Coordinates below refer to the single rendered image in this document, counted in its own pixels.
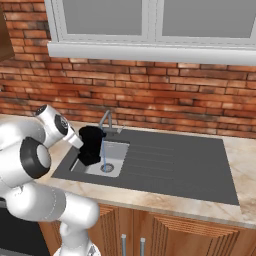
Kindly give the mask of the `black appliance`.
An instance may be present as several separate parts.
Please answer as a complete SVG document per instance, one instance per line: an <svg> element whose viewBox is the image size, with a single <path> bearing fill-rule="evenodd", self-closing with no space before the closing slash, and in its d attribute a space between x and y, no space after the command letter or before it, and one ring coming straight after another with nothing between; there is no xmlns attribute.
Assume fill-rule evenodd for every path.
<svg viewBox="0 0 256 256"><path fill-rule="evenodd" d="M50 256L38 223L12 216L1 197L0 250L8 256Z"/></svg>

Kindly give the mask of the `wooden cupboard door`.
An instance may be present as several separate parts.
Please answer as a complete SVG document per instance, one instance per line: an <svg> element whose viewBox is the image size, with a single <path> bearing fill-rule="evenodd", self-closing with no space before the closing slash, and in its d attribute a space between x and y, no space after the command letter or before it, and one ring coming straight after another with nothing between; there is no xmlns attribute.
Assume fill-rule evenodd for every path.
<svg viewBox="0 0 256 256"><path fill-rule="evenodd" d="M256 256L256 230L133 211L134 256Z"/></svg>
<svg viewBox="0 0 256 256"><path fill-rule="evenodd" d="M62 244L60 222L39 222L39 227L50 256L53 256ZM88 235L102 256L122 256L122 234L126 234L126 256L133 256L132 210L100 204L100 217L88 230Z"/></svg>

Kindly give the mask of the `white framed window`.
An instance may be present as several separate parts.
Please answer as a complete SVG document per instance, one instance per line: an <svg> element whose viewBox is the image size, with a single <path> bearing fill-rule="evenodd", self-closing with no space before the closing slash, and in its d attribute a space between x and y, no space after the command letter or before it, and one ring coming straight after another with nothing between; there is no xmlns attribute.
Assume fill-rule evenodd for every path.
<svg viewBox="0 0 256 256"><path fill-rule="evenodd" d="M256 0L44 0L53 39L256 49Z"/></svg>

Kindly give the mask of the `grey metal faucet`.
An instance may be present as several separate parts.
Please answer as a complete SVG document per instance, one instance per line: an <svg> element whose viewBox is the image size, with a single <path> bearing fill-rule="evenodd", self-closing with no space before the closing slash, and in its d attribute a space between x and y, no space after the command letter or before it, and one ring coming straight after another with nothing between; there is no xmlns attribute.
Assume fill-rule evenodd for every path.
<svg viewBox="0 0 256 256"><path fill-rule="evenodd" d="M103 124L105 121L108 121L108 126L104 127ZM121 128L114 128L112 126L112 114L110 110L107 110L103 117L101 118L98 127L103 130L107 134L120 134L123 130L123 127Z"/></svg>

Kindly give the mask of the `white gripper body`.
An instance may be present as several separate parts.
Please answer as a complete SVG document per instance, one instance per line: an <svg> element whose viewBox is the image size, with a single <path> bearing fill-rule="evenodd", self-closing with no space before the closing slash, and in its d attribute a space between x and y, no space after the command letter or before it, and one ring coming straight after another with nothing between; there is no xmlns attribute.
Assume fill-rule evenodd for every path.
<svg viewBox="0 0 256 256"><path fill-rule="evenodd" d="M83 142L73 128L69 129L67 141L77 149L83 146Z"/></svg>

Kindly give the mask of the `brown wall cupboard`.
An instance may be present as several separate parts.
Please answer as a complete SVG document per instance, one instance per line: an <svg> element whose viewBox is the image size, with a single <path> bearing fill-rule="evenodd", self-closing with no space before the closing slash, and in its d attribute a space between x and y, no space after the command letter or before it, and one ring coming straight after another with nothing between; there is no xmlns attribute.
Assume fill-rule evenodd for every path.
<svg viewBox="0 0 256 256"><path fill-rule="evenodd" d="M5 16L0 7L0 62L14 56L14 50L8 33Z"/></svg>

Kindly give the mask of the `dark grey sink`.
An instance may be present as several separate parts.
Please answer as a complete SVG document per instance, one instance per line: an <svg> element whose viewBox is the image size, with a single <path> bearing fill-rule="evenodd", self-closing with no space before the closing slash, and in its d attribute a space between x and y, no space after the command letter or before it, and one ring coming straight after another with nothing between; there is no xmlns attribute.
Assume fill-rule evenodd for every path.
<svg viewBox="0 0 256 256"><path fill-rule="evenodd" d="M53 176L64 180L237 206L221 139L124 130L104 139L106 173L84 166L72 147Z"/></svg>

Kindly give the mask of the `blue water stream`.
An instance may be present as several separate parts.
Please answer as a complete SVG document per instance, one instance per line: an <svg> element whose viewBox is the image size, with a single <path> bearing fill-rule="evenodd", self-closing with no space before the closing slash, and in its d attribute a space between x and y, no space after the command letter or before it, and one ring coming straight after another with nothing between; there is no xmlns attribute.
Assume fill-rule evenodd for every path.
<svg viewBox="0 0 256 256"><path fill-rule="evenodd" d="M106 173L106 156L105 156L105 147L104 147L104 136L102 137L101 142L101 154L103 158L103 172Z"/></svg>

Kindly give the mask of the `black jug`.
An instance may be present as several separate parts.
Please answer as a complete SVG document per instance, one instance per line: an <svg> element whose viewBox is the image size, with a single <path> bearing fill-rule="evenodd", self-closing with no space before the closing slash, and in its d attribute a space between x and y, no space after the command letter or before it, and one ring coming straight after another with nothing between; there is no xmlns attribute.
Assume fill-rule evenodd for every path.
<svg viewBox="0 0 256 256"><path fill-rule="evenodd" d="M106 133L99 127L85 126L79 129L79 136L83 146L80 148L78 159L85 166L100 162L102 139L106 137Z"/></svg>

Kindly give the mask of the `white window sill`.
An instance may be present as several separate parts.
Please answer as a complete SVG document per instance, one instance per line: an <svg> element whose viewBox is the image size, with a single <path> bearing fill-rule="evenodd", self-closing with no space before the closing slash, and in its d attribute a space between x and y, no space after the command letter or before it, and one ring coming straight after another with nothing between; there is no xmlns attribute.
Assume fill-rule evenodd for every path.
<svg viewBox="0 0 256 256"><path fill-rule="evenodd" d="M256 50L102 46L49 42L50 57L256 66Z"/></svg>

